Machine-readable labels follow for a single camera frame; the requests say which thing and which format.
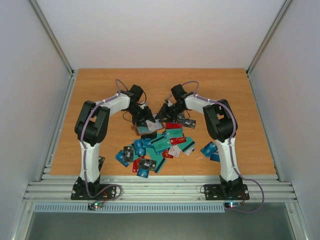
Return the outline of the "brown leather card holder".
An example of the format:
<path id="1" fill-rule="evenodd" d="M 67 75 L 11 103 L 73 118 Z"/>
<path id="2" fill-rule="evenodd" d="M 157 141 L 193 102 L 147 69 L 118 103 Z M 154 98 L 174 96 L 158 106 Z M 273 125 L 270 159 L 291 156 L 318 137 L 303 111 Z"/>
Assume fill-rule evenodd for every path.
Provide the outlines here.
<path id="1" fill-rule="evenodd" d="M 136 132 L 138 136 L 142 136 L 161 130 L 164 127 L 164 124 L 159 122 L 158 120 L 156 120 L 155 122 L 146 120 L 141 126 L 133 125 L 132 129 Z"/>

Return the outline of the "white red-print card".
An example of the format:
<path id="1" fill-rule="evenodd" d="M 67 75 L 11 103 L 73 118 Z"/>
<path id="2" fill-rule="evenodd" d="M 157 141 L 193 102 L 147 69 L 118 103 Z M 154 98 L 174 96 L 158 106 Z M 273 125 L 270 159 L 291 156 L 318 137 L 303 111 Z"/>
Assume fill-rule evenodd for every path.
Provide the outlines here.
<path id="1" fill-rule="evenodd" d="M 148 129 L 151 132 L 154 132 L 154 131 L 157 131 L 157 130 L 160 130 L 163 128 L 162 124 L 158 120 L 156 120 L 155 122 L 152 122 L 150 120 L 146 120 L 145 122 L 146 122 Z"/>

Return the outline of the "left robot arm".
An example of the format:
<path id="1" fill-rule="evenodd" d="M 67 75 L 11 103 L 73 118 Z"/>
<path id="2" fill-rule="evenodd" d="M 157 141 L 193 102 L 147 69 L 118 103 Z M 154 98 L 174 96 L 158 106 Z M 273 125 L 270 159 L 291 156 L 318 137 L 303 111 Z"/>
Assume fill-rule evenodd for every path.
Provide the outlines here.
<path id="1" fill-rule="evenodd" d="M 144 90 L 134 84 L 130 89 L 119 90 L 107 99 L 84 102 L 74 131 L 81 146 L 81 171 L 77 185 L 89 199 L 96 199 L 102 191 L 99 153 L 101 142 L 107 135 L 109 118 L 117 112 L 125 111 L 131 114 L 134 125 L 156 121 L 147 104 L 139 103 L 144 94 Z"/>

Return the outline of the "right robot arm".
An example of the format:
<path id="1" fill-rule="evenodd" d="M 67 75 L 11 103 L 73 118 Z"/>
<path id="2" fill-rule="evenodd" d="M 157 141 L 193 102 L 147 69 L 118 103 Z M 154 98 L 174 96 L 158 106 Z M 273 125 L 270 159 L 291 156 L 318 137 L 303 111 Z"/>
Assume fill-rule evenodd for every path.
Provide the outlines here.
<path id="1" fill-rule="evenodd" d="M 226 99 L 212 100 L 195 92 L 186 92 L 181 84 L 171 88 L 175 103 L 162 105 L 156 119 L 160 122 L 173 122 L 186 110 L 204 115 L 209 136 L 215 140 L 220 159 L 219 193 L 223 199 L 234 197 L 243 185 L 236 164 L 235 136 L 237 121 Z"/>

